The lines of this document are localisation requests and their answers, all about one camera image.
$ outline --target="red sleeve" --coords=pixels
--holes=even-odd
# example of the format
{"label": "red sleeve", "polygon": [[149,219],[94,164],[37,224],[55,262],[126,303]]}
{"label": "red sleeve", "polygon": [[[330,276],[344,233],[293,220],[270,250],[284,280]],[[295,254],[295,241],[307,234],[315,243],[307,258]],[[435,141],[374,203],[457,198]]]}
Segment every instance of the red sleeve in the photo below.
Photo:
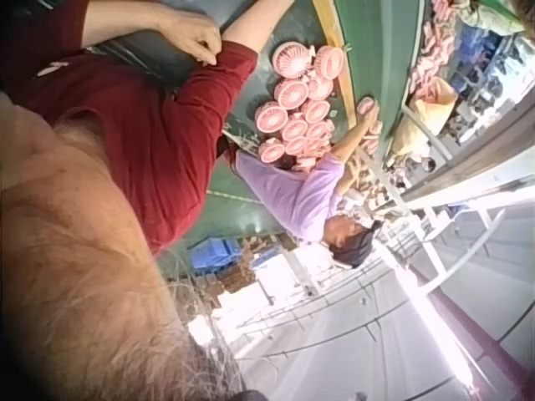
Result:
{"label": "red sleeve", "polygon": [[49,63],[80,50],[88,3],[64,0],[54,10],[16,19],[0,46],[2,84],[12,88]]}
{"label": "red sleeve", "polygon": [[204,197],[216,160],[216,142],[243,85],[257,65],[257,53],[238,43],[224,42],[217,65],[198,69],[165,100],[163,119],[170,147]]}

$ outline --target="forearm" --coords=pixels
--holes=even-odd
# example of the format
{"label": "forearm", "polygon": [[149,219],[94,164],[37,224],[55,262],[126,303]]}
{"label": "forearm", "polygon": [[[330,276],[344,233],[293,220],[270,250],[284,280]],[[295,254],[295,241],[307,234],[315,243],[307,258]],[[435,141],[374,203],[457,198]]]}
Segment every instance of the forearm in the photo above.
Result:
{"label": "forearm", "polygon": [[222,35],[260,53],[283,15],[295,0],[257,0]]}
{"label": "forearm", "polygon": [[159,3],[89,2],[82,48],[141,30],[158,30],[170,9]]}
{"label": "forearm", "polygon": [[337,157],[342,163],[346,163],[367,132],[368,130],[363,125],[357,124],[333,146],[330,151],[331,155]]}
{"label": "forearm", "polygon": [[334,189],[336,193],[340,196],[345,195],[345,193],[351,188],[353,183],[357,180],[357,177],[353,177],[351,174],[348,174],[347,171],[344,173],[344,176],[340,178],[336,188]]}

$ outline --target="woman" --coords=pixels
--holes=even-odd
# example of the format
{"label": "woman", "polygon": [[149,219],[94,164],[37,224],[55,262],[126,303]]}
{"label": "woman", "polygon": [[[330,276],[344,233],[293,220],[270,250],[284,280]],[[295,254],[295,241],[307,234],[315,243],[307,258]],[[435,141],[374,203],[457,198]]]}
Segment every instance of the woman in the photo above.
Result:
{"label": "woman", "polygon": [[379,105],[359,115],[357,125],[333,146],[308,175],[284,171],[243,151],[236,154],[237,173],[249,184],[278,222],[306,241],[323,241],[334,259],[359,266],[371,252],[375,222],[365,228],[345,215],[335,215],[336,206],[358,176],[348,163],[356,147],[377,121]]}

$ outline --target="sleeve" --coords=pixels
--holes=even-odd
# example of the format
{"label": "sleeve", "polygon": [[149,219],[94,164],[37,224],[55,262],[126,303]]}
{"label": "sleeve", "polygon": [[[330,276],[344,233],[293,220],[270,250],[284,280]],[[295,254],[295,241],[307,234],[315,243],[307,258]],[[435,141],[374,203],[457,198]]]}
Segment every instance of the sleeve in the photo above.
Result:
{"label": "sleeve", "polygon": [[89,0],[65,0],[61,6],[15,18],[0,46],[0,83],[10,88],[32,78],[49,63],[81,49]]}
{"label": "sleeve", "polygon": [[344,163],[327,155],[304,181],[295,201],[292,220],[302,231],[323,233],[325,220],[329,217],[332,204],[339,201],[334,189],[344,174]]}
{"label": "sleeve", "polygon": [[217,139],[243,85],[257,65],[257,53],[238,43],[224,42],[217,65],[198,69],[162,109],[170,147],[184,173],[206,193],[216,161]]}

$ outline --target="pink component pile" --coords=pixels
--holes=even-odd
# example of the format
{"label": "pink component pile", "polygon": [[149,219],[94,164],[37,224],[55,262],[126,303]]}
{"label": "pink component pile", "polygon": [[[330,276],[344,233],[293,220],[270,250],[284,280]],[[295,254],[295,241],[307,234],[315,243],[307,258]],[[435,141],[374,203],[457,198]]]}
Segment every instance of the pink component pile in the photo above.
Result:
{"label": "pink component pile", "polygon": [[425,23],[424,47],[410,76],[409,92],[417,99],[432,101],[436,98],[435,85],[431,85],[442,66],[448,64],[455,46],[456,12],[448,0],[431,0],[433,21]]}
{"label": "pink component pile", "polygon": [[334,131],[326,119],[334,90],[345,63],[341,48],[314,47],[287,42],[273,55],[273,67],[283,77],[273,94],[275,101],[261,106],[255,115],[258,130],[271,135],[258,149],[260,160],[273,163],[284,154],[297,158],[296,171],[309,172],[326,152]]}

